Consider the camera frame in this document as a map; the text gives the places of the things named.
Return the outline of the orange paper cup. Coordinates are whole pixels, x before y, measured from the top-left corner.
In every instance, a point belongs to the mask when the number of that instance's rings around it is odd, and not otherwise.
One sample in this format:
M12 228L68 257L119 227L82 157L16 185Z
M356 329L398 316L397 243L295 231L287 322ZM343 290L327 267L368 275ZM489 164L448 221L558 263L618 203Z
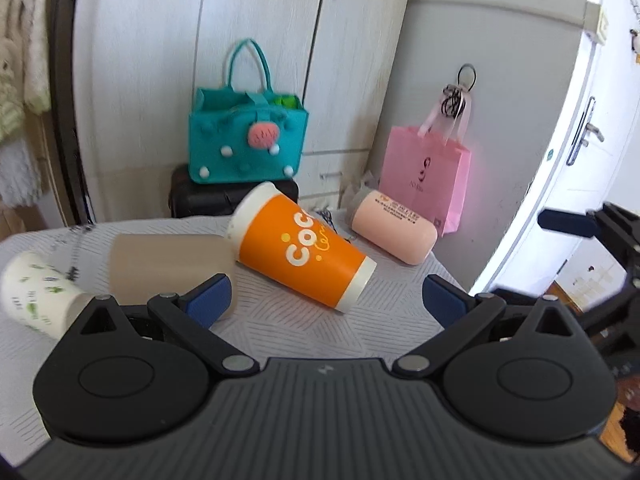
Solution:
M226 237L243 266L343 313L356 304L376 268L271 182L243 198Z

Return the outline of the pink paper shopping bag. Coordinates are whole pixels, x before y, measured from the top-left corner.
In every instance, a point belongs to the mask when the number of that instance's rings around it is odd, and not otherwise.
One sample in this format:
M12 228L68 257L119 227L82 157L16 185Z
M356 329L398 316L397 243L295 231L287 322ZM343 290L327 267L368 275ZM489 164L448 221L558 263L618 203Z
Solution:
M440 236L459 229L472 152L463 144L472 98L460 87L451 117L442 112L442 96L418 126L393 126L388 135L378 189L430 220Z

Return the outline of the black suitcase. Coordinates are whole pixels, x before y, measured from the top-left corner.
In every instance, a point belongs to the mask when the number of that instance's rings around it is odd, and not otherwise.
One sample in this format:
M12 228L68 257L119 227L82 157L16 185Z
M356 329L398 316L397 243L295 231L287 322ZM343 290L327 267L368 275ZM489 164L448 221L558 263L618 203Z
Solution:
M171 174L168 207L172 218L221 217L233 214L259 182L199 184L191 180L188 166Z

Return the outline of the beige plastic cup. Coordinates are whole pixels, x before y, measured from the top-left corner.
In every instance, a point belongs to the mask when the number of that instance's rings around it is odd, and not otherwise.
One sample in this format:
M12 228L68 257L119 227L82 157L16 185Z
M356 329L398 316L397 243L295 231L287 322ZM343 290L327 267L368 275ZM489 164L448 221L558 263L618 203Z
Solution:
M183 295L218 273L235 280L231 245L218 235L120 234L108 258L110 293L122 304Z

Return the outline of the white fluffy sweater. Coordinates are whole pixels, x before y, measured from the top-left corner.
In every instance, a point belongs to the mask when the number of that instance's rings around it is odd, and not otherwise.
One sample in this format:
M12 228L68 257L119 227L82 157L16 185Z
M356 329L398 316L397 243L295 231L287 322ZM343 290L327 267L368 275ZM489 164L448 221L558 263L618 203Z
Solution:
M27 119L51 110L48 0L1 0L1 201L35 205L41 196Z

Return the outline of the white green-print paper cup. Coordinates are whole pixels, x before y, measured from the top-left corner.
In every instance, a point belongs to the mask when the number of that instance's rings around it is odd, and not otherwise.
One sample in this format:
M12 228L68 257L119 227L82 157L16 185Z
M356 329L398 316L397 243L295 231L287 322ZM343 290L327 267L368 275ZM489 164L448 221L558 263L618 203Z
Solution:
M36 252L21 252L1 272L4 313L56 340L92 298Z

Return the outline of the black clothes rack pole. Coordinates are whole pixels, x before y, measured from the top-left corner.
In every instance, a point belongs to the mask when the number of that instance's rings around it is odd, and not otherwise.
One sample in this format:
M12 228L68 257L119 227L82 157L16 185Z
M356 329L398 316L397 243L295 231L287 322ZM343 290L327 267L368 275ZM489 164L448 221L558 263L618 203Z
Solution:
M94 213L82 166L74 102L73 53L76 0L49 0L49 68L53 139L62 181L67 224L93 224Z

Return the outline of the white door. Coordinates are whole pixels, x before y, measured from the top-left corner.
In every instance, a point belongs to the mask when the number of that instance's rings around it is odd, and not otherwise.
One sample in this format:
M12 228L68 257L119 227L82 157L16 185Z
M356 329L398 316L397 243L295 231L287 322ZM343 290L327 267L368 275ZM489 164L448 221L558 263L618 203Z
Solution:
M588 0L587 26L554 133L522 206L471 292L496 287L543 294L580 243L576 236L541 229L543 209L583 214L605 200L634 130L639 109L639 63L634 34L639 0ZM581 148L573 166L567 157L590 96L597 100L591 123L601 130Z

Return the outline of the white wardrobe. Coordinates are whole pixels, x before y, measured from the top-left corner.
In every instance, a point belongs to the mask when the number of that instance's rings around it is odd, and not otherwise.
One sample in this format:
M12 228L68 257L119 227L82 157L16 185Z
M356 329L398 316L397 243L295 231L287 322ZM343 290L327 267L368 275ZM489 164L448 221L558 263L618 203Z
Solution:
M336 207L363 174L408 0L76 0L74 101L99 221L168 214L188 159L195 91L224 83L299 96L309 113L295 180L311 208Z

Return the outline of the teal felt tote bag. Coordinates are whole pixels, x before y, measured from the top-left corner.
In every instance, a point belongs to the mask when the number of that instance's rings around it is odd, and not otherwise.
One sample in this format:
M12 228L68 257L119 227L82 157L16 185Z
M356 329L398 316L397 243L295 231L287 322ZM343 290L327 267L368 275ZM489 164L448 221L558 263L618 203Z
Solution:
M259 92L236 91L234 63L254 48L264 72ZM226 84L198 88L189 116L189 176L198 184L291 179L297 174L309 114L295 94L273 91L267 58L252 38L232 52Z

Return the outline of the pink tumbler cup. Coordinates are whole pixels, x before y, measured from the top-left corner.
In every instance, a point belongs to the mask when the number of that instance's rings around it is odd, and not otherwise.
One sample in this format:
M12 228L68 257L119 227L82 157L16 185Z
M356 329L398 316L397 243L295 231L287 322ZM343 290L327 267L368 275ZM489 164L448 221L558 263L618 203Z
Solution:
M387 195L363 186L347 207L350 228L408 266L418 266L431 253L437 230Z

